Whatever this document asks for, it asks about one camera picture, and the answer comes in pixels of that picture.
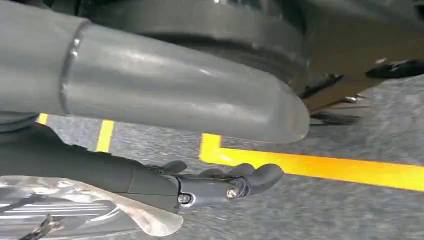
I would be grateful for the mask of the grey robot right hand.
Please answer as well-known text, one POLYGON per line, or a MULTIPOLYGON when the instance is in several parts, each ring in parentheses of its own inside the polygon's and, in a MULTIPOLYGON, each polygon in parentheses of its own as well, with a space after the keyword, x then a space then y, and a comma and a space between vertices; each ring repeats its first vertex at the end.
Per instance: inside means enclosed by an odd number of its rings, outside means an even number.
POLYGON ((254 68, 87 19, 0 3, 0 174, 64 178, 150 206, 229 203, 277 183, 276 164, 183 174, 65 144, 40 113, 292 143, 309 113, 283 81, 254 68))

